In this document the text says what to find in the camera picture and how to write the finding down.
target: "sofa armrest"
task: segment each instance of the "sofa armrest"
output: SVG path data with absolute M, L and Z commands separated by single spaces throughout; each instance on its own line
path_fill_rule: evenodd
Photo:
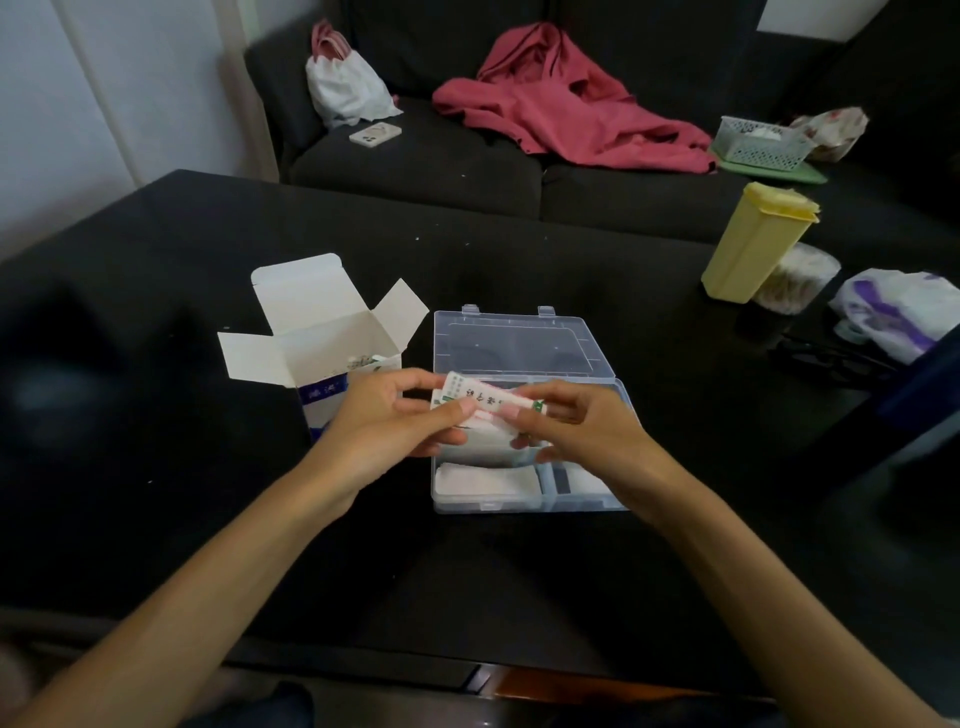
M 261 38 L 244 54 L 247 73 L 264 110 L 276 124 L 285 146 L 297 153 L 324 135 L 306 85 L 310 30 L 320 18 L 313 12 Z

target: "wall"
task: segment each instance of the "wall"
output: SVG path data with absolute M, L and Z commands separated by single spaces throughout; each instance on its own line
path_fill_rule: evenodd
M 174 169 L 276 179 L 249 1 L 0 3 L 0 258 Z
M 0 3 L 0 257 L 134 190 L 54 7 Z
M 339 4 L 336 0 L 328 0 L 327 5 L 336 7 Z M 255 6 L 259 31 L 264 36 L 309 12 L 316 12 L 319 16 L 324 11 L 323 0 L 255 0 Z
M 850 40 L 887 0 L 767 0 L 758 30 L 824 40 Z

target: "black tabletop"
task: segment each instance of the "black tabletop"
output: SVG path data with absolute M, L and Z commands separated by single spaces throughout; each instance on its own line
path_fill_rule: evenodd
M 216 333 L 269 333 L 251 271 L 328 252 L 368 304 L 403 277 L 431 310 L 586 319 L 653 435 L 960 712 L 956 580 L 891 576 L 895 556 L 780 490 L 781 459 L 864 395 L 774 370 L 750 308 L 700 289 L 710 246 L 189 172 L 0 266 L 0 604 L 119 619 L 297 461 L 296 393 L 229 379 Z M 431 361 L 427 320 L 404 362 Z M 441 516 L 422 461 L 366 489 L 249 634 L 762 692 L 635 518 Z

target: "yellow lid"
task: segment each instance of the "yellow lid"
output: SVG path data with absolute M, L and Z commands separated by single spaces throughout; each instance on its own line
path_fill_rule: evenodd
M 819 223 L 820 206 L 813 200 L 792 189 L 780 189 L 760 182 L 750 182 L 743 188 L 744 197 L 760 208 L 761 212 L 795 220 Z

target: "clear plastic organizer box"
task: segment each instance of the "clear plastic organizer box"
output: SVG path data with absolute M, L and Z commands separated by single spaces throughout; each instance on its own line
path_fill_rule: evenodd
M 434 372 L 459 372 L 504 389 L 553 378 L 611 387 L 633 409 L 623 382 L 600 351 L 583 319 L 557 316 L 551 306 L 537 315 L 481 313 L 475 305 L 434 314 Z M 604 483 L 572 463 L 535 465 L 536 449 L 472 444 L 443 446 L 433 458 L 434 507 L 439 513 L 614 511 L 624 507 Z M 438 470 L 444 469 L 438 477 Z M 473 479 L 458 481 L 456 466 L 527 469 L 522 487 L 507 492 Z M 529 471 L 534 466 L 536 479 Z

